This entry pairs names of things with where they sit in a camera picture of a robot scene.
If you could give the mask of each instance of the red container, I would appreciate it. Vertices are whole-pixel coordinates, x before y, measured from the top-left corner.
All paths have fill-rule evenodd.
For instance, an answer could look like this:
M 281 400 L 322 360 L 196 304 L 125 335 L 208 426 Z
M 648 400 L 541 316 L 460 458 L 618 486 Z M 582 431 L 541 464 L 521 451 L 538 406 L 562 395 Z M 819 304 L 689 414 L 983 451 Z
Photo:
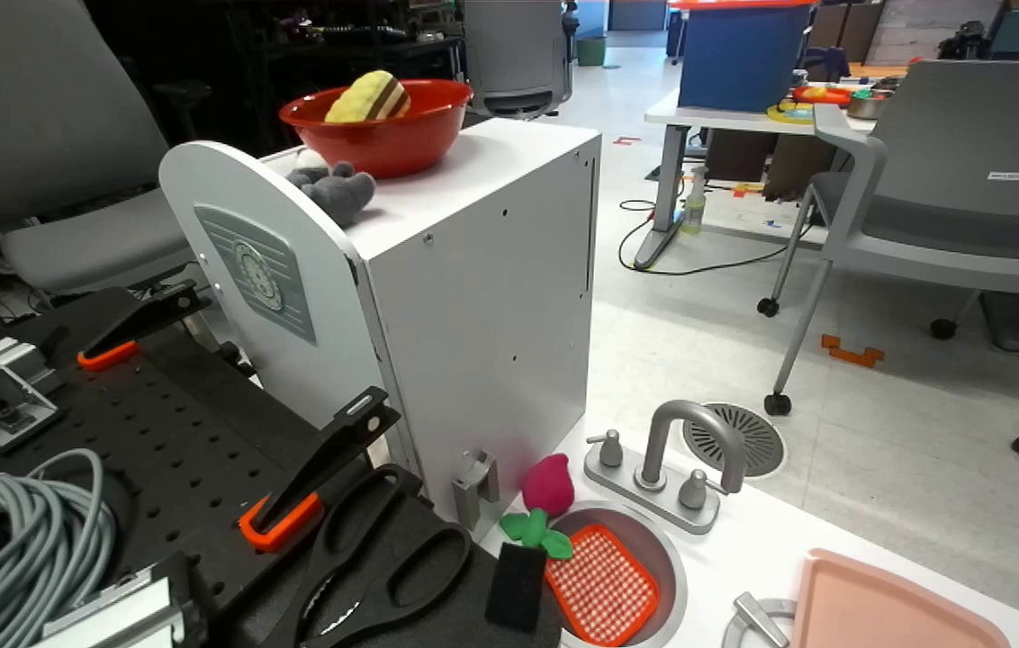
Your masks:
M 434 164 L 463 125 L 472 88 L 458 80 L 404 80 L 412 108 L 380 121 L 325 121 L 344 88 L 306 94 L 281 118 L 325 161 L 349 161 L 371 178 L 407 178 Z

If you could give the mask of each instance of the gray cable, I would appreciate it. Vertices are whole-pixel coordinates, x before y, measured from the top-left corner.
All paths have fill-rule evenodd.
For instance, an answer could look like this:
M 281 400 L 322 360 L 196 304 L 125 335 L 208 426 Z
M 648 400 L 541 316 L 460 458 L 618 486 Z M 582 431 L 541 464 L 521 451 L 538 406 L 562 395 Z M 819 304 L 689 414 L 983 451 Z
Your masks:
M 61 462 L 86 462 L 90 486 L 46 479 Z M 30 476 L 0 470 L 0 648 L 38 641 L 46 618 L 83 604 L 103 581 L 114 522 L 103 506 L 103 464 L 92 451 L 64 451 Z

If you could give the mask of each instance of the trash bin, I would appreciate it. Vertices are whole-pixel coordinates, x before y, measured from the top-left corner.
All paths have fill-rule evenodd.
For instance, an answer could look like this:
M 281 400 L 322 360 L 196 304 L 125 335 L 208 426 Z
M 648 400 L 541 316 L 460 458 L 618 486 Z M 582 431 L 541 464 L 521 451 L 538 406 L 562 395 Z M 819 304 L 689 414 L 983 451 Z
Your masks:
M 605 66 L 605 56 L 609 56 L 609 41 L 605 41 L 605 32 L 581 32 L 581 35 L 576 35 L 576 61 L 581 61 L 582 68 Z

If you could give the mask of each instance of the cable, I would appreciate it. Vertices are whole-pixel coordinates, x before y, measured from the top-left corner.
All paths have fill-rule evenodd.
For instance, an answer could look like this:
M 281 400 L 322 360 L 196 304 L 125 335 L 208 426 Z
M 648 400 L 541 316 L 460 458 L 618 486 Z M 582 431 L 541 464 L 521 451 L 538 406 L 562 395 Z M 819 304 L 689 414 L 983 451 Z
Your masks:
M 90 464 L 90 491 L 46 479 L 61 462 Z M 0 648 L 38 641 L 46 618 L 83 604 L 109 574 L 114 522 L 103 504 L 103 464 L 92 451 L 64 451 L 30 476 L 0 470 Z
M 622 199 L 618 208 L 622 208 L 622 211 L 646 211 L 646 208 L 651 208 L 651 203 L 648 203 L 648 199 Z M 693 266 L 693 270 L 637 270 L 633 264 L 622 260 L 622 253 L 627 253 L 627 240 L 630 240 L 637 230 L 646 230 L 651 220 L 654 220 L 654 215 L 640 220 L 637 226 L 630 226 L 630 230 L 618 236 L 618 246 L 615 246 L 615 264 L 618 264 L 622 270 L 648 272 L 648 278 L 695 278 L 695 272 L 717 272 L 717 270 L 730 270 L 730 266 L 768 264 L 768 260 L 775 260 L 775 257 L 783 257 L 783 253 L 787 250 L 787 240 L 783 240 L 779 250 L 769 250 L 769 253 L 765 253 L 765 257 L 748 257 L 748 260 L 730 260 L 730 264 L 713 264 L 713 266 Z

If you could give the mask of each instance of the gray chair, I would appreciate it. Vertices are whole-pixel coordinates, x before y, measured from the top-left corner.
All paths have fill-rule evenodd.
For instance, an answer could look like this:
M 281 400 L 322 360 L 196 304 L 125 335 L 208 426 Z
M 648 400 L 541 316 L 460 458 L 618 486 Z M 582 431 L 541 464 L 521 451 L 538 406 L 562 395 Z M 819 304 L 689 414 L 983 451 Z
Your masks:
M 0 0 L 0 253 L 22 280 L 77 295 L 180 270 L 162 156 L 83 0 Z
M 913 66 L 873 136 L 835 108 L 819 113 L 819 136 L 855 170 L 815 178 L 775 295 L 760 304 L 779 310 L 801 230 L 820 211 L 827 240 L 768 414 L 791 409 L 784 386 L 833 270 L 1019 290 L 1019 61 Z
M 548 113 L 571 94 L 562 0 L 463 0 L 463 71 L 485 113 Z

